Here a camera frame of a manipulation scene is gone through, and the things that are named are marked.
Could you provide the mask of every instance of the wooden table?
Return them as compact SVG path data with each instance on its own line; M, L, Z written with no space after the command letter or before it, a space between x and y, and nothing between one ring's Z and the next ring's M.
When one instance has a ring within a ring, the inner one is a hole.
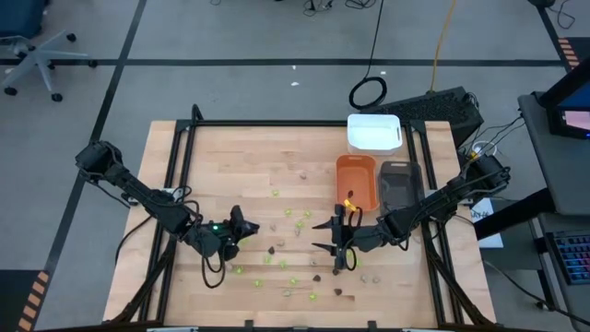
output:
M150 187L163 187L173 128L174 122L151 125L138 175ZM427 123L427 129L436 179L442 187L459 172L450 127L437 122ZM415 140L419 147L418 135ZM417 152L424 172L421 149ZM407 252L388 245L358 253L361 266L336 277L331 272L334 258L311 245L330 243L330 231L312 230L312 226L329 220L334 213L335 162L347 153L346 127L198 127L188 180L194 189L190 198L198 200L206 220L228 219L231 207L240 205L246 219L260 224L260 231L242 244L238 256L230 261L234 269L243 267L243 273L229 273L214 290L203 283L198 253L180 243L165 324L243 326L244 320L252 319L255 326L366 327L367 321L374 320L379 327L436 327L419 229L413 231ZM383 160L408 159L407 147L403 147L394 156L379 158L378 165ZM179 158L175 185L181 163ZM290 217L285 213L288 208L292 210ZM306 219L304 211L312 215ZM465 207L460 207L458 214L470 218ZM132 207L125 232L146 215L142 207ZM376 212L367 213L363 224L375 223L376 216ZM305 226L297 236L294 229L299 220ZM150 222L125 243L114 271L105 319L116 316L144 281L155 224ZM273 224L276 231L270 228ZM473 227L452 219L446 228L459 284L480 311L495 320ZM277 246L281 241L284 247ZM277 252L266 264L271 246ZM317 266L310 265L312 259ZM287 268L281 270L279 262L283 260ZM313 281L315 275L322 280ZM369 279L367 283L360 280L362 275ZM374 277L381 281L373 283ZM289 284L292 278L297 285ZM209 279L215 282L217 276L209 275ZM263 282L260 288L254 286L257 279ZM446 320L452 321L448 290L440 281ZM341 296L335 295L336 288L343 291ZM283 296L284 290L292 295ZM155 286L151 318L155 317L159 291L159 285ZM312 292L317 295L315 301L310 300Z

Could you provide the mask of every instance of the table leg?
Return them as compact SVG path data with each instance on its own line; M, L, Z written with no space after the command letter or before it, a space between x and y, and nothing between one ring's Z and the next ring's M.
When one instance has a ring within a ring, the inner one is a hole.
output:
M519 200L474 224L478 240L499 233L521 222L531 220L539 213L555 212L555 204L548 188Z

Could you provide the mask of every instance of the coiled black cable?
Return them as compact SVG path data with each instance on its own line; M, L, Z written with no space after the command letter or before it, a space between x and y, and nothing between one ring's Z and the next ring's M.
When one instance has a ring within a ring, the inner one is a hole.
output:
M355 85L354 88L352 88L348 95L348 103L350 104L350 106L354 107L357 110L365 110L374 106L378 106L385 100L385 96L387 95L387 83L385 83L385 80L381 77L369 77L369 73L371 72L372 57L375 53L375 44L377 43L377 36L379 35L379 25L381 24L381 14L384 10L384 2L385 0L381 0L381 5L379 7L379 17L377 18L377 28L375 29L375 37L372 41L371 58L369 59L369 67L367 68L367 74L365 74L365 77L359 83L357 83L357 85ZM354 101L354 95L357 93L357 90L367 82L379 83L381 85L381 94L379 95L379 97L377 97L376 100L368 104L358 105Z

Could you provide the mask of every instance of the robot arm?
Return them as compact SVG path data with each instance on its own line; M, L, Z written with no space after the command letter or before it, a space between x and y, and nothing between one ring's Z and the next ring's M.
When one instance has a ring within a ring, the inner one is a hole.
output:
M229 220L203 224L198 205L193 211L171 194L149 189L123 166L121 151L109 142L90 143L76 156L76 166L86 181L107 181L135 198L164 230L203 257L217 252L223 260L230 260L240 250L238 241L258 232L259 226L245 220L239 206L231 209Z

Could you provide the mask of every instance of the black floor stripe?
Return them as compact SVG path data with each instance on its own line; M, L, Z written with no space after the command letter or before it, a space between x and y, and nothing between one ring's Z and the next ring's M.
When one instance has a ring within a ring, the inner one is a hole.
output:
M1 59L0 65L18 65L18 59ZM81 60L54 60L55 65L88 65ZM118 65L119 60L97 59L99 65ZM432 66L428 59L373 59L373 65ZM369 59L127 59L124 65L144 66L255 66L255 65L368 65ZM483 67L553 67L560 60L439 60L438 66Z
M121 74L123 73L124 62L129 55L131 44L133 43L133 39L136 35L137 27L139 26L139 21L141 20L144 8L146 7L146 1L147 0L139 0L139 3L137 4L136 12L131 22L131 26L129 27L129 31L127 32L127 37L125 38L124 46L121 50L121 54L119 55L119 59L117 60L114 73L112 74L111 83L107 88L107 92L100 107L99 116L97 118L96 124L94 125L94 129L92 130L92 134L90 135L90 140L96 140L100 138L100 134L104 128L107 115L111 109L114 94L119 85L119 80L121 79ZM64 250L65 239L67 238L70 226L72 225L72 220L74 219L74 214L76 213L77 204L80 200L83 189L84 180L82 180L80 177L77 177L76 181L74 182L72 192L70 193L70 197L67 200L64 215L62 216L62 220L60 221L59 228L57 229L55 239L53 240L52 248L47 257L47 262L45 263L45 270L51 276L54 274L57 268L57 263L59 262L59 258L62 254L62 251Z
M553 43L553 47L555 48L555 51L560 56L561 66L563 68L565 68L566 71L569 72L571 69L570 69L570 66L568 65L568 60L565 58L565 54L563 53L563 50L561 49L560 37L557 35L557 31L555 30L555 27L553 27L553 23L551 23L551 19L549 18L549 15L547 14L547 10L545 8L538 6L537 11L538 11L538 14L541 16L541 20L543 21L543 25L545 26L545 30L549 34L549 38L551 39L551 42Z

